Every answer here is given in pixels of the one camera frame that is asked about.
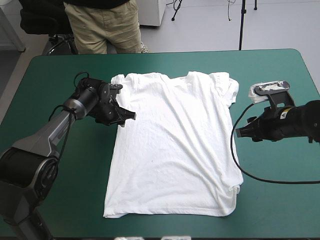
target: tripod stand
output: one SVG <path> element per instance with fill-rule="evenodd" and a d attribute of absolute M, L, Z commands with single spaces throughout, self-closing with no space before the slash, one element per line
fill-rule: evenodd
<path fill-rule="evenodd" d="M 179 1 L 179 5 L 177 8 L 175 8 L 175 3 L 176 1 Z M 181 7 L 181 3 L 182 3 L 183 0 L 175 0 L 173 2 L 173 8 L 174 8 L 174 15 L 173 17 L 171 18 L 172 21 L 175 20 L 175 17 L 176 17 L 176 14 L 178 12 L 178 10 L 180 9 Z M 254 10 L 257 10 L 257 1 L 258 0 L 254 0 Z M 241 25 L 240 25 L 240 39 L 239 39 L 239 50 L 242 49 L 242 38 L 243 38 L 243 31 L 244 31 L 244 19 L 245 19 L 245 14 L 247 13 L 247 10 L 246 10 L 246 0 L 242 0 L 242 7 L 241 7 Z"/>
<path fill-rule="evenodd" d="M 254 10 L 257 10 L 257 1 L 254 0 Z M 243 38 L 243 31 L 244 31 L 244 19 L 245 14 L 247 13 L 246 10 L 246 0 L 242 0 L 242 7 L 241 7 L 241 25 L 240 25 L 240 39 L 239 39 L 239 51 L 242 49 L 242 38 Z"/>

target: black cable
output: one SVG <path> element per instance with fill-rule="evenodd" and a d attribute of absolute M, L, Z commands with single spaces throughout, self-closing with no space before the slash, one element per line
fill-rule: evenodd
<path fill-rule="evenodd" d="M 67 144 L 67 139 L 68 139 L 68 136 L 69 136 L 69 132 L 70 132 L 70 128 L 71 128 L 71 123 L 72 123 L 72 116 L 74 116 L 74 118 L 76 119 L 76 113 L 75 113 L 75 110 L 76 110 L 76 109 L 74 109 L 74 108 L 68 108 L 68 107 L 66 107 L 65 105 L 58 105 L 58 106 L 56 106 L 56 107 L 53 109 L 51 115 L 49 116 L 49 122 L 50 122 L 52 116 L 55 114 L 56 110 L 57 110 L 58 108 L 61 108 L 61 107 L 63 107 L 63 110 L 64 110 L 64 111 L 69 112 L 69 116 L 68 116 L 68 127 L 67 127 L 67 129 L 66 129 L 65 137 L 64 137 L 64 140 L 63 140 L 63 145 L 62 145 L 62 148 L 61 148 L 60 155 L 59 155 L 59 158 L 58 158 L 58 160 L 57 160 L 57 163 L 60 162 L 60 160 L 61 160 L 61 158 L 62 158 L 62 155 L 63 155 L 63 153 L 64 153 L 64 150 L 65 150 L 66 144 Z"/>
<path fill-rule="evenodd" d="M 58 105 L 58 106 L 56 106 L 56 107 L 53 109 L 52 113 L 50 114 L 48 122 L 50 122 L 50 120 L 51 120 L 52 116 L 55 114 L 56 110 L 57 110 L 58 108 L 61 108 L 61 107 L 64 107 L 64 106 L 65 106 L 65 105 Z"/>
<path fill-rule="evenodd" d="M 254 176 L 248 172 L 246 172 L 245 170 L 243 170 L 239 163 L 237 162 L 236 158 L 235 158 L 235 154 L 234 154 L 234 146 L 233 146 L 233 138 L 234 138 L 234 131 L 236 129 L 236 126 L 238 124 L 238 122 L 242 119 L 242 117 L 245 115 L 246 111 L 251 108 L 254 104 L 250 104 L 249 106 L 247 106 L 245 108 L 245 110 L 242 112 L 242 114 L 240 115 L 240 117 L 237 119 L 237 121 L 235 122 L 235 124 L 233 125 L 232 131 L 231 131 L 231 137 L 230 137 L 230 149 L 231 149 L 231 154 L 232 154 L 232 158 L 233 161 L 235 163 L 235 165 L 240 169 L 240 171 L 242 173 L 244 173 L 245 175 L 247 175 L 250 178 L 253 178 L 255 180 L 261 181 L 261 182 L 265 182 L 265 183 L 271 183 L 271 184 L 320 184 L 320 180 L 317 181 L 277 181 L 277 180 L 269 180 L 269 179 L 264 179 L 264 178 L 260 178 L 257 176 Z"/>
<path fill-rule="evenodd" d="M 180 7 L 181 7 L 181 2 L 182 2 L 182 0 L 179 0 L 179 5 L 178 5 L 178 7 L 176 8 L 176 2 L 177 2 L 178 0 L 174 0 L 174 2 L 173 2 L 173 9 L 175 10 L 175 11 L 178 11 L 179 9 L 180 9 Z"/>
<path fill-rule="evenodd" d="M 65 150 L 65 147 L 66 147 L 66 144 L 67 144 L 67 140 L 68 140 L 68 136 L 69 136 L 69 132 L 70 132 L 70 128 L 71 128 L 72 116 L 74 114 L 75 114 L 74 112 L 71 112 L 71 111 L 69 112 L 68 128 L 66 129 L 63 145 L 62 145 L 62 148 L 61 148 L 60 155 L 59 155 L 57 163 L 60 162 L 60 160 L 62 158 L 62 155 L 64 154 L 64 150 Z"/>
<path fill-rule="evenodd" d="M 81 74 L 86 74 L 86 77 L 89 78 L 89 73 L 87 73 L 86 71 L 81 71 L 81 72 L 79 72 L 77 75 L 75 75 L 75 77 L 74 77 L 74 79 L 73 79 L 73 85 L 74 85 L 75 88 L 77 87 L 77 86 L 76 86 L 76 79 L 77 79 L 77 77 L 78 77 L 79 75 L 81 75 Z"/>

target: person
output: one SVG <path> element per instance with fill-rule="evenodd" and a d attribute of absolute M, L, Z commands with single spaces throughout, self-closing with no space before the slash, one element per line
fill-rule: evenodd
<path fill-rule="evenodd" d="M 79 54 L 144 53 L 136 0 L 63 0 Z"/>

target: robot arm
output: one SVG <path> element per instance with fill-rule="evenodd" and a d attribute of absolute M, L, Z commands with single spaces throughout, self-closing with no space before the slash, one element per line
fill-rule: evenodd
<path fill-rule="evenodd" d="M 63 104 L 64 110 L 34 135 L 15 142 L 0 158 L 0 214 L 21 240 L 53 239 L 36 207 L 47 197 L 58 174 L 57 144 L 85 116 L 104 125 L 124 126 L 136 114 L 120 107 L 121 84 L 83 78 Z"/>
<path fill-rule="evenodd" d="M 269 101 L 259 117 L 248 118 L 248 124 L 236 129 L 239 138 L 250 137 L 254 142 L 279 141 L 283 138 L 308 137 L 320 143 L 320 100 L 295 106 L 286 81 L 258 83 L 251 86 L 249 97 L 254 104 Z"/>

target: white t-shirt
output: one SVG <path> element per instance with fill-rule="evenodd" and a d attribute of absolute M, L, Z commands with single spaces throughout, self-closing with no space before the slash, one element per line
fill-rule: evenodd
<path fill-rule="evenodd" d="M 226 72 L 131 73 L 111 83 L 123 85 L 117 101 L 136 119 L 118 127 L 103 216 L 232 213 L 243 182 L 230 151 L 238 83 Z"/>

